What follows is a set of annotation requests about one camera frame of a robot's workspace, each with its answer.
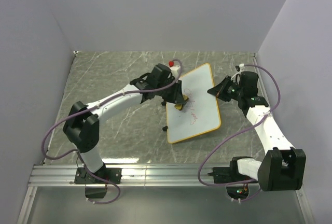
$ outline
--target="gray wall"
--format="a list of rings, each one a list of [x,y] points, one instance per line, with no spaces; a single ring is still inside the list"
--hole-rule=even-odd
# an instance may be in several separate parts
[[[258,51],[285,0],[47,0],[75,50]]]
[[[72,54],[45,0],[0,0],[0,223],[18,218]]]
[[[307,154],[304,186],[317,223],[332,222],[332,0],[287,0],[259,50],[282,93],[276,120]],[[265,78],[275,103],[273,84]]]

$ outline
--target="white board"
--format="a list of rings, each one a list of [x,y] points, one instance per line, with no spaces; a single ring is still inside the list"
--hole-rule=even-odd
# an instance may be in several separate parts
[[[167,138],[174,144],[218,129],[220,118],[217,98],[207,93],[214,87],[209,63],[195,68],[181,76],[182,93],[189,102],[179,111],[174,104],[167,103]]]

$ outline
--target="red scribble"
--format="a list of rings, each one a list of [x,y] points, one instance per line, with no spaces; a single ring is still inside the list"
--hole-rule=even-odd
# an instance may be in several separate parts
[[[193,117],[193,119],[191,120],[190,124],[195,124],[198,117],[196,116],[195,113],[193,113],[195,111],[195,104],[194,104],[195,101],[192,98],[192,92],[188,88],[186,88],[183,91],[184,91],[185,95],[188,96],[188,98],[189,98],[189,102],[186,104],[185,108],[188,108],[191,110],[191,116]]]

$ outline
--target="marble tabletop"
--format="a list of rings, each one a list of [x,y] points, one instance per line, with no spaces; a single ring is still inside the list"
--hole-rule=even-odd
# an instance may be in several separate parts
[[[244,52],[78,52],[68,78],[58,119],[66,117],[77,102],[94,102],[122,89],[128,82],[150,72],[158,64],[180,59],[184,73],[210,63],[215,85],[226,75],[233,75],[240,63],[254,63],[252,53]],[[162,99],[155,97],[109,119],[100,127],[98,143],[106,163],[200,163],[210,151],[229,135],[250,126],[236,102],[218,100],[222,126],[213,132],[170,145],[167,134],[166,110]],[[73,144],[57,128],[48,154],[58,156]],[[222,146],[210,163],[229,162],[235,156],[251,156],[262,160],[264,150],[254,130],[241,134]],[[76,155],[45,163],[73,164]]]

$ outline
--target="yellow edge of board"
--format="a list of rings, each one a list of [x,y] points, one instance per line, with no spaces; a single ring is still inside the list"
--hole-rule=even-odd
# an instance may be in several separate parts
[[[187,75],[187,74],[189,74],[189,73],[191,73],[191,72],[193,72],[193,71],[199,69],[200,67],[202,67],[202,66],[204,66],[204,65],[208,65],[208,66],[209,66],[210,74],[211,74],[211,80],[212,80],[212,87],[214,87],[214,81],[213,81],[213,75],[212,75],[211,65],[210,65],[209,63],[204,63],[203,65],[200,65],[199,67],[193,69],[192,71],[189,71],[189,72],[185,73],[184,75],[181,75],[181,77],[183,77],[183,76],[185,76],[185,75]],[[189,137],[186,137],[186,138],[182,138],[182,139],[180,139],[180,140],[178,140],[178,141],[175,141],[175,142],[173,142],[173,143],[170,143],[170,142],[169,142],[169,132],[168,132],[168,130],[167,130],[167,142],[168,142],[169,144],[171,144],[171,145],[172,145],[172,144],[176,144],[176,143],[181,142],[181,141],[184,141],[184,140],[186,140],[186,139],[189,139],[189,138],[192,138],[192,137],[196,137],[196,136],[199,136],[199,135],[202,135],[202,134],[208,133],[208,132],[212,132],[212,131],[217,130],[218,128],[220,128],[220,126],[222,125],[222,118],[221,118],[221,116],[220,116],[220,110],[219,110],[219,105],[218,105],[217,98],[215,97],[215,99],[216,99],[216,106],[217,106],[217,109],[218,109],[218,117],[219,117],[219,125],[218,125],[216,128],[213,128],[213,129],[210,129],[210,130],[208,130],[208,131],[205,131],[205,132],[201,132],[201,133],[195,134],[195,135],[193,135],[193,136],[189,136]],[[167,125],[168,125],[167,105],[168,105],[168,104],[166,104],[166,123],[167,123]]]

